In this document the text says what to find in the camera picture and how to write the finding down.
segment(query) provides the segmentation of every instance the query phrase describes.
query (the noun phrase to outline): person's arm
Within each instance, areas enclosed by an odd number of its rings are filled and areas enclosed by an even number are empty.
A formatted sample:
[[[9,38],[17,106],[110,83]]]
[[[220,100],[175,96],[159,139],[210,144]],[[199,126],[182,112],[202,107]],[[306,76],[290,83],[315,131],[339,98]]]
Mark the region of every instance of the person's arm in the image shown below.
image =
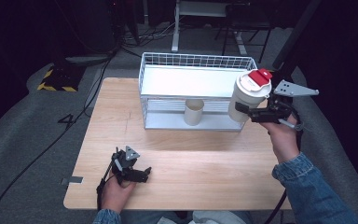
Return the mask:
[[[121,187],[112,173],[103,188],[101,210],[94,218],[93,224],[119,224],[120,212],[130,198],[136,183],[131,182],[127,187]]]
[[[293,117],[288,119],[296,123]],[[296,131],[281,124],[260,123],[268,130],[279,164],[272,175],[286,188],[298,223],[358,223],[352,210],[324,181],[310,160],[300,153]]]

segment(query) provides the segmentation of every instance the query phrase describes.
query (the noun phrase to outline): metal bracket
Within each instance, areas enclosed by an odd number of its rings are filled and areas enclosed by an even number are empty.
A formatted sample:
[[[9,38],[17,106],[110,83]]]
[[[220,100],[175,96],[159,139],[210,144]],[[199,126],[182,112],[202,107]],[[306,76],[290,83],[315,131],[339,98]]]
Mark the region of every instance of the metal bracket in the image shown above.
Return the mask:
[[[296,96],[309,96],[318,95],[318,90],[312,90],[297,84],[282,80],[275,88],[274,93],[282,96],[296,97]]]
[[[127,161],[131,161],[133,159],[136,159],[138,157],[140,157],[141,155],[139,155],[135,150],[133,150],[131,147],[126,146],[126,160]]]
[[[81,184],[83,182],[82,176],[71,176],[69,178],[63,178],[61,180],[61,185],[69,186],[70,183]]]

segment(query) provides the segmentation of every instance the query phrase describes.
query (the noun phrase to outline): wooden table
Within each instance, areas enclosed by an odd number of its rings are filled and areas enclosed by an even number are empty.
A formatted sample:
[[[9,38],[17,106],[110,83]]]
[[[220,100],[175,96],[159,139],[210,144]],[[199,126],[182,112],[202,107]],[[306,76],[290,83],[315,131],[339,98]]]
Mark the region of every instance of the wooden table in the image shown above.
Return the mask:
[[[134,169],[152,167],[126,209],[263,210],[273,209],[283,187],[271,176],[277,160],[267,131],[248,121],[241,133],[145,130],[138,79],[106,78],[64,205],[95,209],[96,188],[116,147],[130,146],[141,157]],[[282,209],[290,209],[286,202]]]

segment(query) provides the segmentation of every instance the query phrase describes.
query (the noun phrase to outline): white container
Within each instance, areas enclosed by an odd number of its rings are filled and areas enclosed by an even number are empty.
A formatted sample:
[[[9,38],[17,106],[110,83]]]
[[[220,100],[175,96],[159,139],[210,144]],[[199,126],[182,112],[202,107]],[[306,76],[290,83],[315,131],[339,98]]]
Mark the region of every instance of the white container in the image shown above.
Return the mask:
[[[201,99],[187,99],[185,108],[185,123],[190,126],[198,125],[202,119],[202,110],[204,107]]]
[[[249,57],[144,53],[139,92],[145,129],[240,132],[228,105],[238,75],[256,69]],[[184,120],[187,99],[204,102],[197,125]]]
[[[266,78],[262,80],[264,83],[257,83],[257,80],[254,80],[255,77],[249,76],[251,72],[257,72],[259,76],[266,76]],[[269,93],[272,89],[271,81],[269,80],[271,78],[270,76],[271,74],[267,70],[260,69],[247,71],[237,77],[228,106],[228,114],[233,120],[237,122],[246,122],[249,119],[247,114],[235,109],[235,104],[237,102],[243,105],[248,105],[249,108],[257,108],[260,103],[269,98]]]

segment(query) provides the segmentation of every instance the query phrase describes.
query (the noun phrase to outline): chair leg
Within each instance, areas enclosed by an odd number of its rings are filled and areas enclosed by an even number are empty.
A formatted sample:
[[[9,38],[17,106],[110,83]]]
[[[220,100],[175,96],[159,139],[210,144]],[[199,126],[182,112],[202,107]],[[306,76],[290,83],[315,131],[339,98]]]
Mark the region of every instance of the chair leg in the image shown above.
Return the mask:
[[[266,40],[264,41],[264,46],[263,46],[263,49],[261,50],[260,59],[258,60],[259,63],[261,63],[261,59],[263,58],[264,50],[266,49],[267,42],[269,41],[269,34],[270,33],[271,33],[271,29],[269,29],[268,32],[267,32]]]
[[[226,43],[227,43],[227,37],[228,37],[228,26],[226,27],[226,33],[225,33],[225,42],[223,43],[223,50],[222,50],[222,56],[225,55],[226,52]]]
[[[251,42],[253,40],[253,38],[255,38],[255,36],[258,34],[258,30],[255,31],[255,33],[249,38],[248,42]]]
[[[223,26],[220,26],[219,31],[217,32],[216,36],[214,37],[214,40],[217,39],[217,37],[220,35],[220,32],[222,32]]]

